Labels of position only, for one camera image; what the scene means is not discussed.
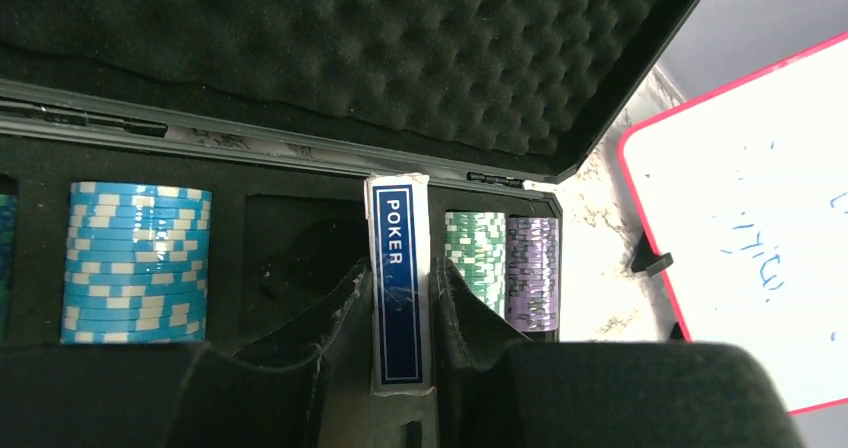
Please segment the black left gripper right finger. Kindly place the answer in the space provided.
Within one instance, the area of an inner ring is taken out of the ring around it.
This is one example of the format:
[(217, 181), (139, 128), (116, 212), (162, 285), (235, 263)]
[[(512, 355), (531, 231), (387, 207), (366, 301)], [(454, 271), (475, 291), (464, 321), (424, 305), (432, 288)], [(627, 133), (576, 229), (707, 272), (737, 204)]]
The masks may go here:
[(798, 447), (745, 351), (685, 342), (539, 342), (431, 264), (444, 447)]

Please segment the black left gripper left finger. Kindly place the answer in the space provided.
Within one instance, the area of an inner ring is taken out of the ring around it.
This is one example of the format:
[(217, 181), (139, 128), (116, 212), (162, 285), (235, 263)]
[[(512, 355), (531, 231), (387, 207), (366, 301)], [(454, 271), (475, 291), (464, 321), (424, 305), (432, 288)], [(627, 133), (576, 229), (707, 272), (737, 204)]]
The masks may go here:
[(307, 447), (337, 349), (370, 319), (360, 259), (323, 298), (227, 354), (208, 342), (5, 347), (5, 447)]

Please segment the blue playing card deck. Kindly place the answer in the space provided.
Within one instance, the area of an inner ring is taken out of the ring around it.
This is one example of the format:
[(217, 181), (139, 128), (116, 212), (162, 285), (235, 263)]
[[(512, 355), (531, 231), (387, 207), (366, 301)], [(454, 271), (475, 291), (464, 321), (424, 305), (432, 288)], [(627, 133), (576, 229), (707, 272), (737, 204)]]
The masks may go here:
[(433, 387), (429, 177), (371, 176), (364, 183), (372, 272), (373, 387), (423, 395)]

